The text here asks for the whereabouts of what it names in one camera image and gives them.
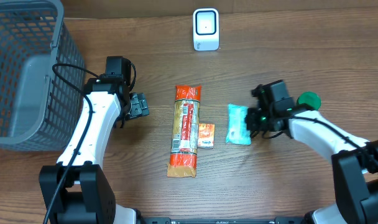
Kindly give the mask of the green lid jar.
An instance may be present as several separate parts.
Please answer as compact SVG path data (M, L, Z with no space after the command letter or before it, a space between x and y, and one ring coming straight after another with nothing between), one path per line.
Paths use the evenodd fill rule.
M312 91L302 93L297 99L297 105L307 104L314 110L319 110L321 107L321 98Z

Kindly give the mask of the teal wet wipes pack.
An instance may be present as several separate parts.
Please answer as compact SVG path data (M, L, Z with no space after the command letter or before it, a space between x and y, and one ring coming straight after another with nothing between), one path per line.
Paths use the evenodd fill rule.
M226 143L250 145L250 131L247 129L245 118L248 107L228 104L228 131Z

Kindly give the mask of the red orange snack bag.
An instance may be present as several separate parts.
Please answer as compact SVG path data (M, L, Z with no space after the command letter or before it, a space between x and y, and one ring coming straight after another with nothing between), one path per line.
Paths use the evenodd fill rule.
M201 86L177 85L168 177L195 177Z

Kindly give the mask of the orange tissue pack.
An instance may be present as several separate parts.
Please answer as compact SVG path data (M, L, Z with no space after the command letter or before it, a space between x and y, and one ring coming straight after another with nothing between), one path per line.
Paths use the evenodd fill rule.
M214 124L200 123L198 130L198 147L203 149L214 148Z

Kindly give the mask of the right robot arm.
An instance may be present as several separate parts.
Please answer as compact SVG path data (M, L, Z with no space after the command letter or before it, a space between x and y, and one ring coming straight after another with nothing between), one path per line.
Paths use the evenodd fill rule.
M325 119L314 92L294 100L283 80L258 85L251 95L258 100L244 118L251 137L285 134L332 166L335 203L308 212L302 223L378 223L378 140L357 137Z

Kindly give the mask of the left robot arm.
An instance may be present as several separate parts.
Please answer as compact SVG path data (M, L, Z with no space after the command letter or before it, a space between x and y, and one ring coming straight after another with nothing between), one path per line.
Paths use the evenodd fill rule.
M83 108L73 135L53 166L43 166L39 183L47 208L44 223L143 223L140 211L124 208L103 172L103 159L117 122L149 115L143 93L134 93L135 65L122 56L106 59L83 89Z

